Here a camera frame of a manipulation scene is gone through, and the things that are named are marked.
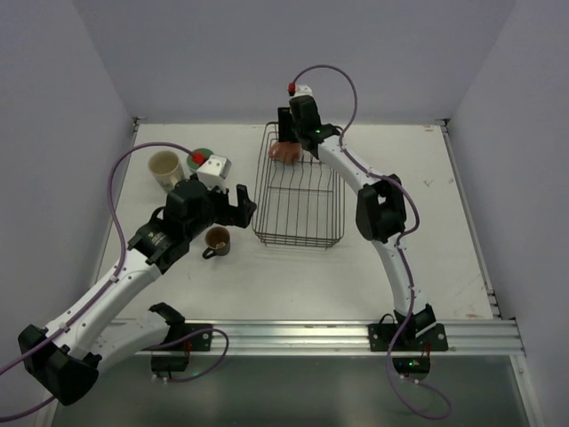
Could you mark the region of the pink mug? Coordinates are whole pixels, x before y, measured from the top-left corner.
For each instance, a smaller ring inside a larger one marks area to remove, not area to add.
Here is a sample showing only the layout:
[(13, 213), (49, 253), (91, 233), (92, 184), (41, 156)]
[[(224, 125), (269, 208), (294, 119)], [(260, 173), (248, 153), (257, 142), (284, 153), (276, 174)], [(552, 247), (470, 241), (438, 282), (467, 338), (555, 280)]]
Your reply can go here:
[(270, 159), (292, 165), (301, 159), (302, 146), (298, 142), (275, 142), (268, 150)]

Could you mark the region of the black mug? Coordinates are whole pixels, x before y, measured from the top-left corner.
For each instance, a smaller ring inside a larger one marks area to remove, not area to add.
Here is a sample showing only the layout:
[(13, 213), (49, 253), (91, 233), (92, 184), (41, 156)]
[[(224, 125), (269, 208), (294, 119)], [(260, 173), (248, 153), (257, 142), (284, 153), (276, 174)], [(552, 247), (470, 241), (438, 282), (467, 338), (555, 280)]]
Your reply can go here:
[(230, 234), (224, 227), (218, 226), (209, 229), (205, 233), (204, 241), (206, 248), (202, 253), (205, 260), (215, 256), (226, 256), (231, 248)]

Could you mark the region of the black wire dish rack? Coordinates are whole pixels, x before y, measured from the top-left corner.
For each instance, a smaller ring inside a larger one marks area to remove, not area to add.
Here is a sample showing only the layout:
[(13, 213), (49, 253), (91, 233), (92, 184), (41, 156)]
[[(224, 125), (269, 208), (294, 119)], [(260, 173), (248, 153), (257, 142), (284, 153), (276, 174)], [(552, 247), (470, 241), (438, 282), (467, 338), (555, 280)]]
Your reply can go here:
[(345, 232), (345, 182), (309, 153), (286, 165), (269, 156), (278, 124), (265, 124), (258, 155), (252, 230), (266, 246), (328, 249)]

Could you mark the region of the green plastic cup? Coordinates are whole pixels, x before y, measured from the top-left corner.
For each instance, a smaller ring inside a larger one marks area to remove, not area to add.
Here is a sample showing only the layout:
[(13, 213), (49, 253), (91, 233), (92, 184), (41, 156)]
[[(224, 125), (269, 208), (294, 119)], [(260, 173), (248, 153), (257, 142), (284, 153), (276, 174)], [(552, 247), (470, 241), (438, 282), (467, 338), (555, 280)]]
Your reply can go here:
[(209, 160), (212, 154), (213, 152), (207, 148), (194, 149), (186, 159), (189, 171), (195, 173), (201, 165)]

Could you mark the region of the cream floral mug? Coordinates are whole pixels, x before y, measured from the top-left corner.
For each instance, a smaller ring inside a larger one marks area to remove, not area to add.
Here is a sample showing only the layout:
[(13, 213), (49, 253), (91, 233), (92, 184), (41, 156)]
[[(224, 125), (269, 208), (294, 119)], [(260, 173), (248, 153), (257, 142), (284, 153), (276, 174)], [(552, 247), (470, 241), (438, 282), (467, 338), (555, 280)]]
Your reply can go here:
[(170, 150), (161, 150), (148, 160), (148, 169), (156, 182), (169, 192), (185, 179), (185, 174), (177, 154)]

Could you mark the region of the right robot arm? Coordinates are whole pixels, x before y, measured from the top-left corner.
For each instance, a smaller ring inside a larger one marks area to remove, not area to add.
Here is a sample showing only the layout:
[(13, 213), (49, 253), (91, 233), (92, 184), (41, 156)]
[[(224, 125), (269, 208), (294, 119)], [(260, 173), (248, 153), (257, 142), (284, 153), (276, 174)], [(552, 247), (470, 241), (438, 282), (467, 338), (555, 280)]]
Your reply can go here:
[(288, 94), (292, 129), (302, 149), (334, 170), (357, 196), (357, 229), (380, 256), (393, 294), (395, 340), (418, 339), (437, 320), (431, 305), (418, 295), (405, 256), (404, 237), (415, 231), (405, 226), (405, 206), (413, 202), (396, 175), (379, 175), (349, 153), (344, 132), (322, 122), (308, 86), (291, 84)]

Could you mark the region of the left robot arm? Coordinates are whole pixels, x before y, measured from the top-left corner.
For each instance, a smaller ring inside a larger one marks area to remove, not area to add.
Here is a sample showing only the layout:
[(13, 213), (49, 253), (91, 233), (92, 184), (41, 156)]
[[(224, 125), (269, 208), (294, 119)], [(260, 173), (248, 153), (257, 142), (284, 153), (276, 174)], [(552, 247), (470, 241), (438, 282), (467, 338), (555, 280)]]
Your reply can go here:
[(213, 224), (250, 225), (257, 205), (247, 188), (208, 189), (197, 177), (179, 182), (125, 245), (116, 264), (68, 311), (43, 328), (27, 326), (18, 343), (28, 371), (62, 405), (76, 403), (100, 374), (132, 354), (161, 350), (185, 319), (167, 304), (118, 328), (112, 321), (143, 289), (188, 253), (190, 243)]

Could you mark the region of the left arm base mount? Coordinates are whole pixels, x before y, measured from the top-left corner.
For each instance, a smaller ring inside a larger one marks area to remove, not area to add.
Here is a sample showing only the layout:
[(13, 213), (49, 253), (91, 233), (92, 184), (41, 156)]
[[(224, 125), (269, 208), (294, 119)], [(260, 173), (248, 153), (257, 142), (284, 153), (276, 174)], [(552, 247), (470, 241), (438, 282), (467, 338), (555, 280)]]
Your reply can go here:
[(188, 323), (176, 309), (160, 302), (149, 310), (158, 314), (168, 326), (164, 340), (152, 350), (209, 351), (212, 342), (212, 324)]

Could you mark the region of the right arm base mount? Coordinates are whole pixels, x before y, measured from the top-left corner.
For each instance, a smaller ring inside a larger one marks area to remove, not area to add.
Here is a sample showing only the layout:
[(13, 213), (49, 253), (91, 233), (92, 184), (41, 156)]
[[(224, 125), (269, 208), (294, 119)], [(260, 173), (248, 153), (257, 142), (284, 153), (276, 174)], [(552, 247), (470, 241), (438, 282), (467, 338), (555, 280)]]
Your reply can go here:
[[(394, 319), (392, 315), (386, 314), (379, 322), (367, 325), (367, 336), (371, 352), (385, 352), (388, 350), (392, 338), (398, 330), (398, 323), (393, 322)], [(443, 324), (436, 323), (423, 334), (414, 338), (405, 338), (405, 335), (401, 334), (393, 346), (393, 351), (427, 352), (428, 350), (449, 350)]]

